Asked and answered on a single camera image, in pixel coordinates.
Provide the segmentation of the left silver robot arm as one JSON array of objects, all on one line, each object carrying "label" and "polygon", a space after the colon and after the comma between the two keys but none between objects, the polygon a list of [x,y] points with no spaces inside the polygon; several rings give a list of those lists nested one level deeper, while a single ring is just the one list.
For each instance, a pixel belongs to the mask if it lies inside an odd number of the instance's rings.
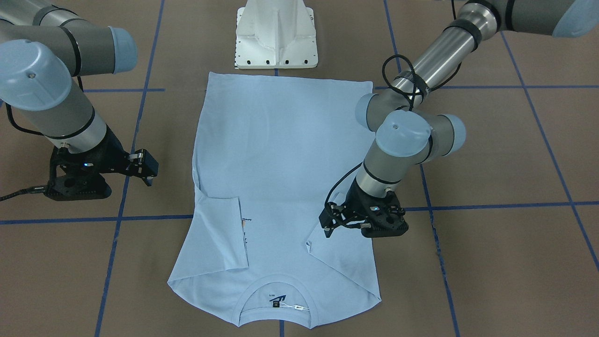
[{"label": "left silver robot arm", "polygon": [[357,121],[374,132],[342,204],[326,198],[319,221],[326,237],[338,227],[357,228],[367,238],[403,235],[409,226],[395,191],[407,171],[457,151],[466,126],[451,114],[419,106],[442,88],[464,59],[502,31],[558,38],[584,36],[598,24],[596,0],[469,0],[455,19],[381,94],[359,99]]}]

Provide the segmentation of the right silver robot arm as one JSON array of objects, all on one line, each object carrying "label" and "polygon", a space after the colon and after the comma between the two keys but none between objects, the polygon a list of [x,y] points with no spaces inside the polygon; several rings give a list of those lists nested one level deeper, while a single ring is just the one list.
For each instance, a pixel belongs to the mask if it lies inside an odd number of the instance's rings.
[{"label": "right silver robot arm", "polygon": [[78,80],[131,71],[137,61],[125,29],[95,25],[47,0],[1,2],[1,99],[53,143],[67,171],[118,172],[152,184],[157,161],[144,149],[123,149]]}]

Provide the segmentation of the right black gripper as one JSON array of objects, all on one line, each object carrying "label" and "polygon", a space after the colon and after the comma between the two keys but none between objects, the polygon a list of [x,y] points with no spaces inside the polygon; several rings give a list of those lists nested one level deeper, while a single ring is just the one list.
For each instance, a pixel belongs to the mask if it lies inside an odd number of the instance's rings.
[{"label": "right black gripper", "polygon": [[54,147],[50,161],[50,179],[56,179],[58,166],[65,166],[63,171],[67,175],[118,173],[134,176],[146,186],[153,185],[153,179],[159,171],[159,163],[147,149],[139,149],[129,155],[108,126],[100,143],[89,151],[73,154],[66,147]]}]

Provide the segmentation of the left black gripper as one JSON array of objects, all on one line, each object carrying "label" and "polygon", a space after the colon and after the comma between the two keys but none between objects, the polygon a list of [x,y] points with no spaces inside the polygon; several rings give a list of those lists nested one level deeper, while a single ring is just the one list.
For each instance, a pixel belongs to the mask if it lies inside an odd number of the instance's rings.
[{"label": "left black gripper", "polygon": [[384,197],[373,197],[358,186],[357,182],[351,184],[349,195],[344,202],[344,218],[341,208],[325,208],[319,215],[319,222],[325,237],[330,238],[338,227],[363,228],[369,224],[365,222],[365,208],[381,201],[398,200],[395,192],[388,191]]}]

